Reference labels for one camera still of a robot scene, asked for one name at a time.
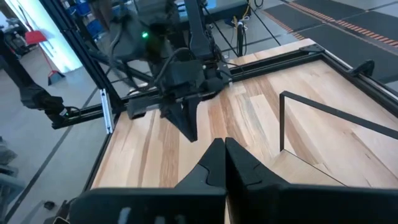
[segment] orange striped tape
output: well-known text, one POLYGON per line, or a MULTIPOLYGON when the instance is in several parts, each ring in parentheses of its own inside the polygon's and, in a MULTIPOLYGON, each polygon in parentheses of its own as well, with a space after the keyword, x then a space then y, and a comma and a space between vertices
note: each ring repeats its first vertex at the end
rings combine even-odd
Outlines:
MULTIPOLYGON (((270 14, 267 13, 267 12, 264 12, 264 14, 265 14, 269 19, 271 19, 272 21, 274 21, 276 24, 280 25, 281 28, 285 29, 287 32, 289 32, 289 33, 293 32, 293 30, 292 30, 290 27, 288 27, 286 24, 284 24, 283 22, 281 22, 281 21, 279 21, 278 19, 276 19, 274 16, 270 15, 270 14)), ((298 34, 298 33, 292 33, 292 34, 293 34, 293 36, 294 36, 295 38, 297 38, 298 40, 302 40, 302 39, 305 38, 305 37, 303 37, 302 35, 300 35, 300 34, 298 34)))
POLYGON ((294 6, 294 7, 299 8, 301 10, 304 10, 304 11, 310 13, 310 14, 313 14, 314 16, 317 16, 320 19, 324 19, 324 20, 327 20, 327 21, 333 21, 333 22, 337 23, 338 25, 347 27, 347 28, 349 28, 349 29, 351 29, 351 30, 353 30, 355 32, 359 32, 360 34, 370 36, 370 38, 373 38, 375 40, 384 42, 385 44, 389 44, 389 45, 394 46, 394 47, 398 47, 398 41, 389 39, 387 37, 383 37, 382 35, 379 35, 379 34, 375 34, 375 33, 371 32, 371 31, 369 31, 367 29, 364 29, 362 27, 358 27, 356 25, 352 25, 349 22, 345 22, 345 21, 342 21, 342 20, 337 20, 336 21, 336 20, 334 20, 334 18, 332 18, 330 16, 326 16, 326 15, 320 13, 320 12, 317 12, 317 11, 314 11, 314 10, 309 9, 307 7, 301 6, 301 5, 297 4, 297 3, 290 2, 289 4, 294 6))

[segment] black clamp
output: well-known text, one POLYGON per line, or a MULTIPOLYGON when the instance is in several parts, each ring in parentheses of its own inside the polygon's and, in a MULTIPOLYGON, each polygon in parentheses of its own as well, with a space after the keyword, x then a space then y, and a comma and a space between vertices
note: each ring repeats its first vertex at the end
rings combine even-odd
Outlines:
POLYGON ((349 70, 348 73, 352 77, 357 77, 361 73, 366 77, 371 77, 373 75, 373 70, 374 70, 374 61, 367 60, 358 67, 349 70))
POLYGON ((325 51, 325 49, 319 46, 318 44, 312 44, 305 47, 301 47, 299 48, 299 50, 302 52, 314 52, 314 53, 322 53, 325 51))

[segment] wooden surface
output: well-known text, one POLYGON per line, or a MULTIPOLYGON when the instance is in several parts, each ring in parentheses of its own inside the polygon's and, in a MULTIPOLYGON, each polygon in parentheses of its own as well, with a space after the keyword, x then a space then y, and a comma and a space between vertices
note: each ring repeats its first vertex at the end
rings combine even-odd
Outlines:
MULTIPOLYGON (((248 63, 310 45, 309 39, 247 55, 248 63)), ((173 187, 214 138, 235 138, 292 183, 398 187, 396 140, 286 99, 285 149, 279 153, 279 93, 288 90, 398 129, 398 119, 322 61, 234 83, 198 107, 190 143, 159 111, 130 121, 123 113, 96 175, 97 187, 173 187)))

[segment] warehouse floor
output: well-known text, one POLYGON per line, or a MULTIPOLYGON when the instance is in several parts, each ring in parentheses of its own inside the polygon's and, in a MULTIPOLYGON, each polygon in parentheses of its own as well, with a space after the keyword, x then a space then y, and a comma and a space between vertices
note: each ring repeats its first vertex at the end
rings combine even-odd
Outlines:
MULTIPOLYGON (((398 17, 398 1, 393 0, 335 0, 362 9, 375 9, 377 12, 398 17)), ((264 7, 269 8, 283 4, 279 0, 265 0, 264 7)), ((281 44, 296 41, 292 34, 281 28, 260 11, 259 17, 277 36, 281 44)), ((218 22, 221 31, 231 41, 233 28, 218 22)), ((262 26, 260 21, 252 16, 247 21, 247 54, 277 47, 275 40, 262 26)), ((228 50, 228 45, 220 33, 213 29, 216 43, 224 54, 235 58, 228 50)), ((236 45, 236 36, 232 43, 236 45)), ((106 49, 107 44, 99 47, 106 49)), ((41 52, 36 49, 21 59, 21 63, 32 78, 42 87, 54 95, 62 96, 67 106, 83 107, 100 103, 98 93, 92 79, 84 68, 66 74, 66 79, 52 86, 47 86, 47 70, 41 52)), ((143 62, 134 62, 133 67, 147 72, 148 66, 143 62)), ((110 73, 109 79, 116 80, 110 73)), ((390 87, 398 90, 398 82, 389 83, 390 87)), ((118 93, 124 96, 128 87, 123 83, 114 84, 118 93)), ((7 142, 8 147, 18 154, 10 166, 19 169, 18 178, 27 184, 26 191, 19 197, 16 206, 10 205, 13 214, 9 223, 42 223, 46 218, 54 216, 57 208, 48 211, 43 208, 43 202, 54 201, 61 205, 64 200, 70 200, 82 191, 88 175, 101 148, 106 132, 102 119, 74 125, 72 127, 54 130, 51 122, 43 112, 29 110, 22 106, 19 92, 15 84, 0 71, 0 135, 7 142)))

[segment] green led light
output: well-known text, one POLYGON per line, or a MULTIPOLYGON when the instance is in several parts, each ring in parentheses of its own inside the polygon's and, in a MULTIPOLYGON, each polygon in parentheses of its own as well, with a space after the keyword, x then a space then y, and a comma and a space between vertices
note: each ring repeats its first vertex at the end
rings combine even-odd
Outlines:
POLYGON ((146 38, 148 38, 149 34, 147 32, 142 32, 141 36, 142 36, 142 38, 146 39, 146 38))

